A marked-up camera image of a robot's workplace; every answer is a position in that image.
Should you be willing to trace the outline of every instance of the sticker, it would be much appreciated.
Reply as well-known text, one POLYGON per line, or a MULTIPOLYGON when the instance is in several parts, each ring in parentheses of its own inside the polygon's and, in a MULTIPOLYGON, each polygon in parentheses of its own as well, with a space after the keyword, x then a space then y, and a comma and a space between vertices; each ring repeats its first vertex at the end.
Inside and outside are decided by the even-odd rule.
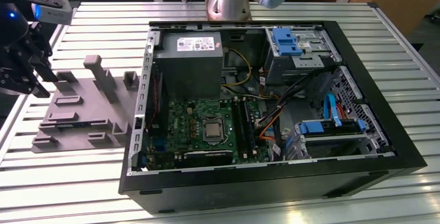
POLYGON ((214 50, 213 37, 194 37, 177 39, 177 51, 214 50))
POLYGON ((299 42, 299 43, 298 43, 298 46, 299 46, 299 47, 309 47, 310 44, 307 44, 307 42, 299 42))
POLYGON ((261 76, 259 76, 259 84, 261 84, 262 86, 266 85, 266 79, 265 79, 265 77, 261 77, 261 76))
POLYGON ((273 150, 273 152, 275 152, 277 155, 281 154, 281 149, 279 149, 279 147, 275 144, 273 144, 271 150, 273 150))

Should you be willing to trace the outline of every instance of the green motherboard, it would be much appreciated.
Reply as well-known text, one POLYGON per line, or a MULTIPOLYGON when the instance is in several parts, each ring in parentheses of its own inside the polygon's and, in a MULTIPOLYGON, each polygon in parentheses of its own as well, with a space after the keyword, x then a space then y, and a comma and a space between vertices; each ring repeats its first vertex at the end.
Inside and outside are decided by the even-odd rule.
MULTIPOLYGON (((178 153, 186 151, 231 151, 231 165, 267 161, 266 146, 255 146, 253 153, 246 158, 238 154, 231 102, 233 100, 169 102, 167 136, 165 141, 158 141, 163 146, 161 151, 153 153, 154 163, 149 165, 150 169, 174 169, 174 161, 179 159, 178 153), (209 132, 206 122, 221 123, 217 126, 222 129, 221 141, 206 142, 206 133, 209 132)), ((259 118, 257 101, 254 99, 246 100, 246 106, 253 122, 259 118)))

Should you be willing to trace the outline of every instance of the gray 3d printed part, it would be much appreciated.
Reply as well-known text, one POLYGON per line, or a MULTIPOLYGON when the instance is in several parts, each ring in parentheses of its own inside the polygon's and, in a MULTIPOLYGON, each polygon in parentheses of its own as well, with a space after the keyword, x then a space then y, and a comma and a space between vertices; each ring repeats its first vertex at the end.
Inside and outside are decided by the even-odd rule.
POLYGON ((130 136, 138 88, 135 72, 111 77, 99 56, 86 56, 83 67, 94 78, 75 79, 58 72, 51 102, 31 152, 122 147, 130 136))

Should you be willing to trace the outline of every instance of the floor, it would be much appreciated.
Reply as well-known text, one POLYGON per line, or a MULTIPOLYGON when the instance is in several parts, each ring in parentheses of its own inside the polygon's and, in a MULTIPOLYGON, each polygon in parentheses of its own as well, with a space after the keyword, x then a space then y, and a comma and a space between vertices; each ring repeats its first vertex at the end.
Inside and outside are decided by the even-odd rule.
POLYGON ((423 18, 406 39, 410 43, 423 44, 418 53, 440 75, 440 24, 434 24, 429 18, 423 18))

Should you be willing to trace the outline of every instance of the yellow wire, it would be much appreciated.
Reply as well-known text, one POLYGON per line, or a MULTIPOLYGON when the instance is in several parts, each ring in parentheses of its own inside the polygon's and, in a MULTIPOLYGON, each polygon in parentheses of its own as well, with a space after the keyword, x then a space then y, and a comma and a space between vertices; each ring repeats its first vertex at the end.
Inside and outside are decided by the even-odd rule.
POLYGON ((235 49, 229 49, 230 51, 233 51, 234 53, 237 53, 237 55, 242 58, 242 60, 245 61, 246 65, 247 65, 247 68, 249 68, 249 73, 247 73, 247 77, 241 81, 241 82, 235 82, 235 83, 227 83, 227 84, 221 84, 221 86, 223 87, 229 87, 229 86, 238 86, 241 85, 242 83, 245 83, 249 79, 250 79, 250 76, 251 76, 251 68, 250 68, 250 64, 249 64, 249 61, 246 60, 246 58, 242 56, 241 53, 238 53, 238 51, 235 49))

